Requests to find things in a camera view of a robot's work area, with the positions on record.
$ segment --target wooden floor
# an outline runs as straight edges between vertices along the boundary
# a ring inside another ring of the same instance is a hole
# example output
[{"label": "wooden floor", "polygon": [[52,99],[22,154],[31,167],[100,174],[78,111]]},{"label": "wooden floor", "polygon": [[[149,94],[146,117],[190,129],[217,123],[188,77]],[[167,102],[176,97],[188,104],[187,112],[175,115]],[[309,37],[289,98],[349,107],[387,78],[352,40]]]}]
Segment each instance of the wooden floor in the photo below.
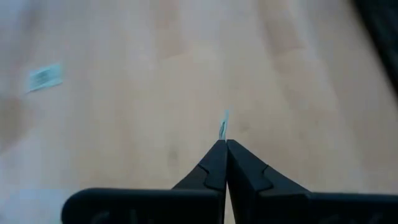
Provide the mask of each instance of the wooden floor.
[{"label": "wooden floor", "polygon": [[[396,98],[348,2],[1,1],[0,223],[171,188],[225,109],[228,138],[310,190],[398,194]],[[63,84],[26,94],[53,63]]]}]

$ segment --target light wood surface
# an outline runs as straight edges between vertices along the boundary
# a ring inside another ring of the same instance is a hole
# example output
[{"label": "light wood surface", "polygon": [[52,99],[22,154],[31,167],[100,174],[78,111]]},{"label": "light wood surface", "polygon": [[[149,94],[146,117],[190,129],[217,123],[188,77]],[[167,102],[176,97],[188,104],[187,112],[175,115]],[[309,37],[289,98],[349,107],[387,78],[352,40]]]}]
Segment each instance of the light wood surface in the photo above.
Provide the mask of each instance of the light wood surface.
[{"label": "light wood surface", "polygon": [[[26,94],[57,62],[63,84]],[[1,1],[0,223],[171,188],[225,109],[228,138],[310,190],[398,193],[396,99],[349,1]]]}]

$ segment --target wood grain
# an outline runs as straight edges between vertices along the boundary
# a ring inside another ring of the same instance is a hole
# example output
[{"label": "wood grain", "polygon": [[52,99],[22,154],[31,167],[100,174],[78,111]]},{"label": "wood grain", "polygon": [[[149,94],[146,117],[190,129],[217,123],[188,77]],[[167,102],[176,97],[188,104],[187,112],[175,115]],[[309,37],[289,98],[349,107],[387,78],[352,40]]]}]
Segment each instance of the wood grain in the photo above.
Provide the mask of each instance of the wood grain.
[{"label": "wood grain", "polygon": [[[56,62],[63,84],[25,94]],[[398,193],[396,99],[347,1],[3,1],[0,222],[171,188],[225,109],[228,138],[310,190]]]}]

